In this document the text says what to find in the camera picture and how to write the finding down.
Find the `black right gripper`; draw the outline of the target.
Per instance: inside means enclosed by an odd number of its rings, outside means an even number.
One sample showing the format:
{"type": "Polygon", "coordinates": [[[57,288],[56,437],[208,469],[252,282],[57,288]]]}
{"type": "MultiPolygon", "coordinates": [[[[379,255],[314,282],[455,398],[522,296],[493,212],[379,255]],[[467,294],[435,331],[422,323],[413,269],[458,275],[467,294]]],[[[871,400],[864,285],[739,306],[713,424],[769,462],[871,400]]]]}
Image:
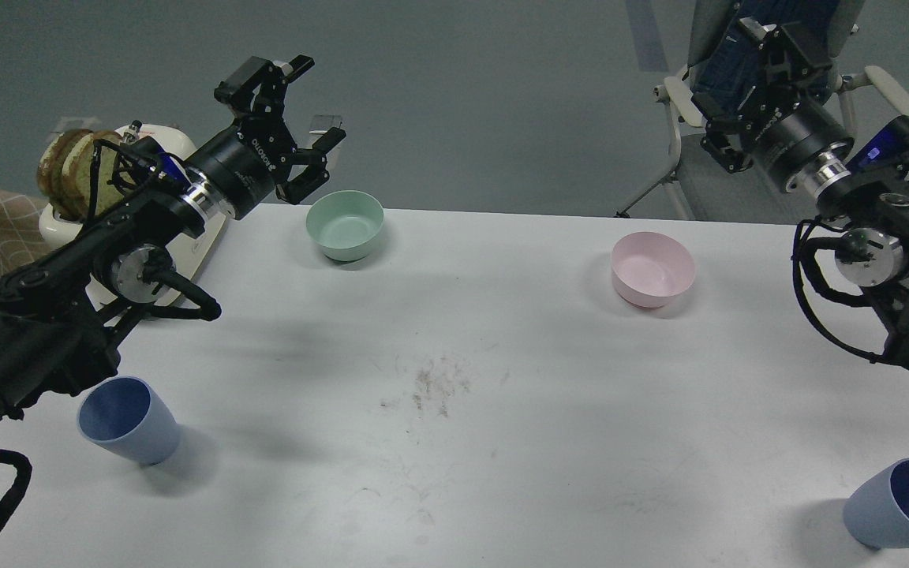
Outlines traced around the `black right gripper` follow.
{"type": "Polygon", "coordinates": [[[782,192],[822,194],[847,182],[854,139],[808,92],[832,68],[821,43],[799,22],[737,28],[757,48],[757,76],[732,113],[706,92],[692,95],[705,123],[702,147],[730,173],[758,166],[782,192]]]}

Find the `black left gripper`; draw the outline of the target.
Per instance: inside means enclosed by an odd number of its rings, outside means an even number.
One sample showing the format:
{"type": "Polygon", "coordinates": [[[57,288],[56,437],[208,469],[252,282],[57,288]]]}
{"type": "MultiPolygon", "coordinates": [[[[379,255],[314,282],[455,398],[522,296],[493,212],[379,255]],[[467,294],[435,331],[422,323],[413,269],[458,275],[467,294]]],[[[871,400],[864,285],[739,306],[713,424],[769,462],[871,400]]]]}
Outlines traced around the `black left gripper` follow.
{"type": "Polygon", "coordinates": [[[331,127],[300,148],[282,117],[289,85],[314,65],[305,54],[288,62],[253,55],[214,89],[234,122],[193,152],[186,169],[232,219],[243,219],[271,194],[299,204],[331,176],[328,155],[346,130],[331,127]]]}

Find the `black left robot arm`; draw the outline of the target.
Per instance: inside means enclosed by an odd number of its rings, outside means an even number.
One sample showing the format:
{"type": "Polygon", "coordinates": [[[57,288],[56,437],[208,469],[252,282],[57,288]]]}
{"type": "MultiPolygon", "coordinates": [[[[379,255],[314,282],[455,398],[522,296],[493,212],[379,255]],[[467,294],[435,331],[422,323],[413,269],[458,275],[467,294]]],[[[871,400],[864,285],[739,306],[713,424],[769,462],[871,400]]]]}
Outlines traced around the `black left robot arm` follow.
{"type": "MultiPolygon", "coordinates": [[[[214,98],[234,119],[187,159],[155,141],[113,145],[112,183],[122,200],[90,209],[61,248],[0,278],[0,421],[20,420],[43,393],[77,395],[117,374],[118,348],[145,317],[216,320],[218,301],[174,269],[167,245],[201,237],[216,215],[243,219],[275,194],[299,204],[329,178],[329,152],[346,134],[331,127],[310,148],[284,118],[288,87],[314,60],[251,57],[214,98]]],[[[28,457],[0,449],[15,477],[0,498],[0,533],[32,478],[28,457]]]]}

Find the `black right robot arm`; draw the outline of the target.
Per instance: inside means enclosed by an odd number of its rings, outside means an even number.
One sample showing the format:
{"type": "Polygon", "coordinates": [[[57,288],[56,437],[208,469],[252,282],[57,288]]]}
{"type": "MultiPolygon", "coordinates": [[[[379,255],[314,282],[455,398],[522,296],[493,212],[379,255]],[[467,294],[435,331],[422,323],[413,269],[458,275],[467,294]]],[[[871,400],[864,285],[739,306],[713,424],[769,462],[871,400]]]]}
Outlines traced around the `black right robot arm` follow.
{"type": "Polygon", "coordinates": [[[730,173],[758,166],[782,190],[803,190],[817,213],[796,226],[792,281],[812,327],[831,344],[873,364],[909,371],[909,118],[889,122],[858,157],[847,129],[815,101],[809,85],[831,69],[799,22],[735,22],[757,55],[754,78],[735,111],[709,92],[691,97],[705,122],[702,147],[730,173]],[[880,353],[840,341],[806,296],[868,307],[886,328],[880,353]]]}

